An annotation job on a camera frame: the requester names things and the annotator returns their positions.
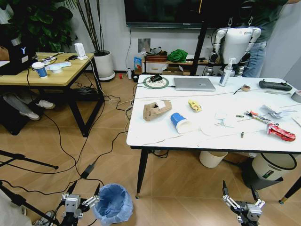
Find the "jeans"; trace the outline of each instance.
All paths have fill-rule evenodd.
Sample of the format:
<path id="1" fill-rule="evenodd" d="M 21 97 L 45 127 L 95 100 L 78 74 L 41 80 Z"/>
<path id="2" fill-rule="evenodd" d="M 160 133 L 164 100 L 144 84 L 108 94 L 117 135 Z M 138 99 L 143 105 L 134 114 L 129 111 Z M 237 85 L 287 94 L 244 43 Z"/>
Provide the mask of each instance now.
<path id="1" fill-rule="evenodd" d="M 255 43 L 250 49 L 251 57 L 243 77 L 258 78 L 266 56 L 267 42 Z"/>
<path id="2" fill-rule="evenodd" d="M 31 90 L 17 88 L 3 94 L 3 99 L 18 111 L 28 114 L 32 110 L 27 106 L 32 100 L 39 102 L 38 95 Z"/>

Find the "black monitor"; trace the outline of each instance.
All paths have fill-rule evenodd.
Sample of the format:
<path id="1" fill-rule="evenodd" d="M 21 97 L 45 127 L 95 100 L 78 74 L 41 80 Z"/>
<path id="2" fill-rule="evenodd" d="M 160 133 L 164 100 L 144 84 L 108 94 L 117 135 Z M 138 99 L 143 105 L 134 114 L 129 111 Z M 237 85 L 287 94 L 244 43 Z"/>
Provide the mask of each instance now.
<path id="1" fill-rule="evenodd" d="M 249 1 L 253 0 L 124 0 L 124 3 L 128 27 L 200 28 L 206 19 L 209 28 L 215 29 L 227 27 L 229 18 L 239 16 L 241 4 Z"/>

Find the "white table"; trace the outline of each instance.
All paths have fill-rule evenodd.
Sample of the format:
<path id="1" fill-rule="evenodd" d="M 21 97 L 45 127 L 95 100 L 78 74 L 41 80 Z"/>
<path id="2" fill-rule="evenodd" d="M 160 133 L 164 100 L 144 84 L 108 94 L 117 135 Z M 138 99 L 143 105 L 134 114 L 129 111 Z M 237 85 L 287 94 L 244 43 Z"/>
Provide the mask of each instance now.
<path id="1" fill-rule="evenodd" d="M 150 75 L 141 75 L 139 83 Z M 169 80 L 169 86 L 174 85 L 174 77 L 163 76 Z M 269 89 L 261 89 L 258 82 L 262 78 L 229 78 L 225 87 L 220 86 L 220 77 L 207 77 L 216 88 L 215 92 L 177 91 L 175 88 L 146 89 L 143 83 L 138 84 L 131 122 L 128 130 L 127 144 L 133 149 L 141 149 L 138 173 L 137 198 L 142 185 L 149 150 L 215 150 L 227 152 L 254 153 L 293 153 L 301 154 L 301 127 L 289 116 L 285 119 L 273 119 L 282 129 L 296 135 L 296 140 L 287 142 L 276 135 L 267 135 L 266 124 L 251 119 L 249 116 L 237 118 L 245 111 L 266 114 L 260 107 L 263 104 L 292 109 L 301 112 L 301 104 L 293 101 L 290 96 L 265 93 Z M 265 79 L 270 82 L 284 82 L 282 79 Z M 251 91 L 238 91 L 244 84 Z M 202 111 L 195 113 L 188 100 L 196 100 Z M 160 100 L 170 100 L 172 110 L 151 121 L 143 119 L 144 105 Z M 235 128 L 225 127 L 221 120 L 215 119 L 217 112 L 225 112 L 238 121 Z M 170 120 L 173 113 L 180 113 L 195 125 L 195 131 L 180 135 Z"/>

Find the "green cloth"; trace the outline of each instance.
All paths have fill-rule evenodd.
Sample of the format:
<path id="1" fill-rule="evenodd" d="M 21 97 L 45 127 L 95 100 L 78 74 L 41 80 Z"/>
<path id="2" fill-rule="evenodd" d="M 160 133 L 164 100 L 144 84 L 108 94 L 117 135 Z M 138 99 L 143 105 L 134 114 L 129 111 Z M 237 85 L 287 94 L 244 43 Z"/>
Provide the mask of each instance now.
<path id="1" fill-rule="evenodd" d="M 256 43 L 270 39 L 280 11 L 287 2 L 288 0 L 256 0 L 253 10 L 254 19 L 251 24 L 261 29 L 261 36 Z"/>
<path id="2" fill-rule="evenodd" d="M 188 53 L 185 52 L 184 50 L 177 49 L 167 56 L 167 60 L 172 61 L 172 62 L 185 63 L 187 55 L 188 55 Z"/>

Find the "tiled floor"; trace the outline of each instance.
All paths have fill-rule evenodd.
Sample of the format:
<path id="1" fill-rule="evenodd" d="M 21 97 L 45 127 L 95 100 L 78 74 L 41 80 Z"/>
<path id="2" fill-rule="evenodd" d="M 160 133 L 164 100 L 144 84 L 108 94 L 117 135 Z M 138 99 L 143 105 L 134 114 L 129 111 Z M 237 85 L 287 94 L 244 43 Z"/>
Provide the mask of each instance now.
<path id="1" fill-rule="evenodd" d="M 88 84 L 84 76 L 80 82 Z M 121 101 L 132 98 L 132 80 L 115 78 L 111 82 L 102 83 L 103 90 L 108 95 L 120 96 Z M 94 103 L 79 103 L 81 113 L 88 117 Z M 129 103 L 121 108 L 126 109 Z M 60 127 L 62 145 L 65 151 L 78 157 L 85 142 L 74 117 L 67 105 L 58 105 L 56 109 L 46 111 Z M 112 139 L 124 131 L 126 120 L 124 112 L 114 106 L 105 105 L 103 115 L 94 125 L 83 154 L 78 163 L 82 172 L 95 158 L 111 149 Z M 18 136 L 10 135 L 0 126 L 0 149 L 23 153 L 28 158 L 59 165 L 64 170 L 73 165 L 73 160 L 64 154 L 59 146 L 59 136 L 54 124 L 42 117 L 40 121 L 31 121 Z M 222 162 L 215 169 L 205 168 L 198 159 L 198 152 L 170 151 L 168 158 L 160 159 L 149 155 L 144 176 L 141 198 L 135 199 L 137 172 L 140 160 L 140 151 L 132 150 L 126 145 L 126 135 L 121 134 L 114 143 L 112 153 L 102 156 L 89 178 L 101 179 L 105 184 L 119 183 L 131 194 L 134 202 L 134 212 L 128 222 L 121 225 L 129 226 L 235 226 L 239 225 L 236 216 L 221 200 L 222 180 L 225 180 L 230 195 L 238 200 L 252 201 L 251 191 L 242 182 L 240 170 Z M 15 165 L 41 172 L 54 172 L 46 167 L 32 163 L 16 161 Z M 291 197 L 285 205 L 277 201 L 299 178 L 301 167 L 285 177 L 285 181 L 259 191 L 262 199 L 267 201 L 263 209 L 260 223 L 263 226 L 301 226 L 301 191 Z M 0 169 L 0 178 L 8 180 L 15 186 L 23 186 L 28 190 L 40 190 L 45 193 L 60 192 L 70 181 L 78 179 L 75 169 L 70 171 L 45 175 L 27 172 L 22 169 L 4 166 Z M 82 197 L 90 197 L 98 182 L 81 180 L 78 182 L 75 193 Z M 29 203 L 47 211 L 55 209 L 60 202 L 61 195 L 48 196 L 39 193 L 27 193 L 22 189 L 12 189 L 23 195 Z M 34 221 L 39 218 L 28 212 Z M 84 214 L 79 226 L 86 226 L 93 222 L 92 211 Z"/>

